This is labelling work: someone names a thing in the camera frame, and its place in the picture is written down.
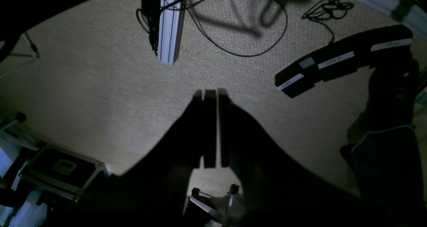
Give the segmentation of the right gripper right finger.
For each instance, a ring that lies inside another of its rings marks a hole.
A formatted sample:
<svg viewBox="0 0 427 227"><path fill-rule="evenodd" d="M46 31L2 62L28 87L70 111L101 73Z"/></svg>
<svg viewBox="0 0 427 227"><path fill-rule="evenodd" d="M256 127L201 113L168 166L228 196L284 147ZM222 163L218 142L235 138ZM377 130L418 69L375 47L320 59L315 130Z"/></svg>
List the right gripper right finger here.
<svg viewBox="0 0 427 227"><path fill-rule="evenodd" d="M257 120L219 89L221 145L240 179L248 213L241 226L392 227L366 204L286 154Z"/></svg>

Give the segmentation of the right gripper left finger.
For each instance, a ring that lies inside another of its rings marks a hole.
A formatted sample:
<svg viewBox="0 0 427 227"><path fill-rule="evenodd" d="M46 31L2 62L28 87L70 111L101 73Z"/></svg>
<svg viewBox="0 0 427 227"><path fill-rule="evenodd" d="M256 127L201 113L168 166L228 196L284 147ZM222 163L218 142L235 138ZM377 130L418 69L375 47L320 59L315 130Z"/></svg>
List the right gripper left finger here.
<svg viewBox="0 0 427 227"><path fill-rule="evenodd" d="M120 177L53 212L46 227L170 226L182 220L192 172L215 168L217 92L197 90L156 146Z"/></svg>

